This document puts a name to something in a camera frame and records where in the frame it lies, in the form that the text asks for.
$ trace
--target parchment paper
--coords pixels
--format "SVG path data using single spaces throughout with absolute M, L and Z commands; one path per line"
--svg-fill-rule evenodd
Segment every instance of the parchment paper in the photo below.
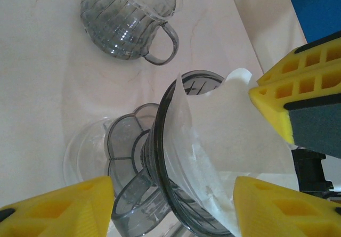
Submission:
M 251 103 L 255 84 L 247 69 L 237 69 L 219 88 L 187 96 L 179 75 L 165 122 L 169 178 L 235 236 L 237 176 L 298 190 L 289 146 Z

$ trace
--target pitcher handle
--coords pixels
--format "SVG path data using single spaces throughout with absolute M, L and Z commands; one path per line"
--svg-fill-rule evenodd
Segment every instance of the pitcher handle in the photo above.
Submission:
M 161 24 L 161 26 L 173 42 L 172 54 L 169 56 L 169 58 L 167 60 L 158 59 L 157 57 L 153 56 L 149 51 L 147 52 L 147 54 L 145 56 L 143 56 L 145 58 L 145 60 L 147 60 L 148 62 L 150 62 L 154 65 L 157 65 L 157 66 L 167 64 L 169 61 L 171 61 L 179 49 L 179 37 L 177 36 L 177 33 L 172 28 L 172 26 L 168 22 Z

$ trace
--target white tabletop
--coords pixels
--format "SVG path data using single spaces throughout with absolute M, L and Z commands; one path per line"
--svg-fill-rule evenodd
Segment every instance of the white tabletop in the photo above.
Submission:
M 101 52 L 82 27 L 80 0 L 0 0 L 0 207 L 63 187 L 73 134 L 88 122 L 158 103 L 179 72 L 226 76 L 245 67 L 260 77 L 257 57 L 267 70 L 305 42 L 290 0 L 235 1 L 241 18 L 233 0 L 184 0 L 169 21 L 179 52 L 156 67 Z M 153 53 L 166 58 L 170 50 L 158 31 Z

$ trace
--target glass pitcher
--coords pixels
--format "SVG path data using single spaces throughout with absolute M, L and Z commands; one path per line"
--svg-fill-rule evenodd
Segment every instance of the glass pitcher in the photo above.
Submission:
M 102 51 L 122 60 L 142 56 L 152 64 L 163 65 L 178 50 L 178 36 L 167 20 L 181 7 L 182 0 L 82 0 L 80 18 Z M 167 60 L 149 53 L 159 27 L 173 42 Z

